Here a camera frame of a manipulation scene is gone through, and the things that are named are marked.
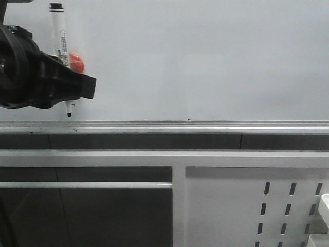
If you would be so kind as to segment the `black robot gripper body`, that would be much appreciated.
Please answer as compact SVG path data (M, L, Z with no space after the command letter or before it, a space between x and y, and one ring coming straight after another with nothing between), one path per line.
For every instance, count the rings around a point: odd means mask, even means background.
M1 24L1 107L49 109L64 101L52 73L64 63L40 51L32 34Z

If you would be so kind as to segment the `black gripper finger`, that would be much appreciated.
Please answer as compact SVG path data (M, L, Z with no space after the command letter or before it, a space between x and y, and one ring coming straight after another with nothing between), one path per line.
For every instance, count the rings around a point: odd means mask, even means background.
M41 89L51 102L93 99L97 79L74 72L57 57L41 53Z

